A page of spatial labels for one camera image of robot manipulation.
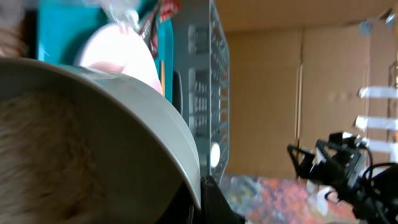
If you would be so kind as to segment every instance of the cardboard box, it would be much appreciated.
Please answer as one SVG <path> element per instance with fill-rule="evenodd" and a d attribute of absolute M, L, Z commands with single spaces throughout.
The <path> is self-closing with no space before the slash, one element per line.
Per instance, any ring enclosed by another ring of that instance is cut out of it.
<path fill-rule="evenodd" d="M 227 34 L 231 54 L 231 149 L 227 172 L 294 178 L 289 143 L 313 148 L 337 131 L 362 133 L 355 118 L 387 116 L 387 101 L 358 97 L 385 85 L 396 59 L 393 30 L 383 21 L 363 35 L 358 23 Z M 377 154 L 385 162 L 388 154 Z"/>
<path fill-rule="evenodd" d="M 227 172 L 294 177 L 301 29 L 227 35 L 231 147 Z"/>

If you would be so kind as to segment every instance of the black cable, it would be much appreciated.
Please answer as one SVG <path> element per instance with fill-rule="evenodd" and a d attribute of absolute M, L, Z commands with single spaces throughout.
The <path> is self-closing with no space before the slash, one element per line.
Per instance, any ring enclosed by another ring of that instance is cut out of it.
<path fill-rule="evenodd" d="M 365 170 L 365 172 L 362 175 L 362 178 L 367 180 L 367 188 L 372 191 L 373 196 L 378 195 L 376 191 L 374 190 L 374 187 L 372 185 L 372 179 L 373 179 L 373 169 L 377 167 L 383 167 L 383 166 L 395 166 L 397 165 L 395 162 L 385 162 L 385 163 L 380 163 L 380 164 L 373 164 L 373 155 L 372 152 L 370 151 L 369 148 L 366 148 L 368 155 L 369 155 L 369 160 L 370 160 L 370 166 Z M 376 208 L 377 213 L 379 214 L 381 220 L 384 222 L 384 224 L 390 224 L 386 216 L 384 215 L 384 212 L 381 210 L 381 208 L 377 205 L 376 200 L 374 197 L 371 197 L 373 206 Z"/>

